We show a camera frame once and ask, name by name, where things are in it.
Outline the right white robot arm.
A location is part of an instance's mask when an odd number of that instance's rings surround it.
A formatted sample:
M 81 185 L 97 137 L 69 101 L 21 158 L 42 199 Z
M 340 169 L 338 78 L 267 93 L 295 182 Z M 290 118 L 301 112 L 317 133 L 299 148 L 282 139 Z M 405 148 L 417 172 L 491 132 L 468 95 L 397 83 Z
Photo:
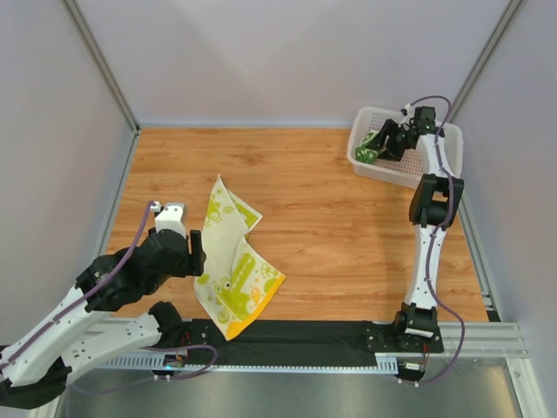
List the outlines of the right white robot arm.
M 416 236 L 411 287 L 395 316 L 395 326 L 401 333 L 432 339 L 438 327 L 440 254 L 456 217 L 464 180 L 449 165 L 445 129 L 436 122 L 435 109 L 408 104 L 401 113 L 402 121 L 388 119 L 376 135 L 380 159 L 400 161 L 405 152 L 415 150 L 422 166 L 408 213 Z

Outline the green cream patterned towel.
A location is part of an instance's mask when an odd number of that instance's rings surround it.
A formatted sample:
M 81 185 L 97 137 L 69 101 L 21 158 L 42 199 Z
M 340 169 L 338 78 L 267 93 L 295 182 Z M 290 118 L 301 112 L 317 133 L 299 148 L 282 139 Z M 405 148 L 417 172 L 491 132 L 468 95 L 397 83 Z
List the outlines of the green cream patterned towel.
M 354 151 L 355 159 L 364 164 L 372 165 L 379 157 L 380 145 L 376 140 L 376 131 L 369 131 Z

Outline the yellow lime patterned towel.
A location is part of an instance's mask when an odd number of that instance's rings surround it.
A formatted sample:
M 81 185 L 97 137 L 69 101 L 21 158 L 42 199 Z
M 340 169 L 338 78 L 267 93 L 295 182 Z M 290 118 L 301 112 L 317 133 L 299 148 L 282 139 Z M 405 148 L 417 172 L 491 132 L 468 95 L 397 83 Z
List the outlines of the yellow lime patterned towel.
M 263 215 L 227 189 L 218 177 L 205 214 L 204 273 L 194 281 L 198 302 L 226 340 L 249 327 L 285 281 L 248 243 Z

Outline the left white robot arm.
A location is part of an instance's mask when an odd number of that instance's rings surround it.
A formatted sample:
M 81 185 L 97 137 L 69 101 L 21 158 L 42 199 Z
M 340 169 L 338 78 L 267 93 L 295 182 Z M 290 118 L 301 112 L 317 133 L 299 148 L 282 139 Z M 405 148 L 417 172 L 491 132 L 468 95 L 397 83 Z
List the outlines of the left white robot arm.
M 122 307 L 154 294 L 169 278 L 199 277 L 206 260 L 202 234 L 151 229 L 142 243 L 94 259 L 44 320 L 1 349 L 1 404 L 35 409 L 53 401 L 96 366 L 136 348 L 182 349 L 185 323 L 159 301 L 119 329 L 86 332 Z

